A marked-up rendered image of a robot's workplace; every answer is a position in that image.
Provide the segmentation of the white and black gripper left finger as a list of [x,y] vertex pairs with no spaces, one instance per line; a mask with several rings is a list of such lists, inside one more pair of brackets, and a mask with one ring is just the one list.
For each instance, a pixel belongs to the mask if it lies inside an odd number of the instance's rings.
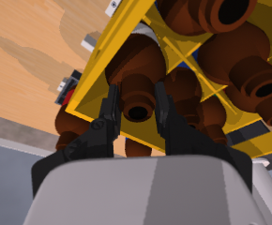
[[33,200],[43,180],[53,168],[78,159],[114,158],[113,141],[120,136],[121,128],[119,96],[118,85],[110,84],[108,96],[102,99],[98,118],[90,123],[89,129],[70,142],[64,150],[58,150],[33,165]]

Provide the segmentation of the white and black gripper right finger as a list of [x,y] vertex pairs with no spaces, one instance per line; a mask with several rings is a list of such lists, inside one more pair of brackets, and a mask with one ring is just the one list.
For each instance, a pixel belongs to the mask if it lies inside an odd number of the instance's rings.
[[204,155],[228,161],[237,169],[252,194],[251,157],[240,150],[216,143],[189,126],[187,119],[177,114],[173,96],[166,95],[163,82],[155,83],[154,94],[157,130],[160,137],[165,140],[165,156]]

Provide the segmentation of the yellow bottle crate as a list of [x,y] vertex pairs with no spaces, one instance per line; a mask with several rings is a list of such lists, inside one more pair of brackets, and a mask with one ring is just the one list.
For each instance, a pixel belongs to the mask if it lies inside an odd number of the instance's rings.
[[[203,89],[201,102],[214,94],[224,102],[220,100],[227,112],[227,120],[222,128],[224,134],[262,119],[258,113],[237,109],[222,90],[228,85],[220,85],[208,80],[192,57],[191,54],[214,34],[207,32],[196,37],[176,34],[162,20],[154,4],[155,1],[121,1],[88,60],[66,112],[89,122],[98,118],[102,99],[108,96],[110,87],[105,78],[104,68],[137,24],[144,21],[157,36],[166,62],[166,75],[184,61],[195,72],[201,83]],[[247,21],[260,27],[267,34],[270,41],[270,55],[267,61],[272,65],[272,0],[258,0]],[[158,134],[155,111],[148,120],[141,123],[130,122],[122,113],[120,135],[165,153],[165,140]],[[272,131],[230,147],[248,153],[251,158],[271,154]]]

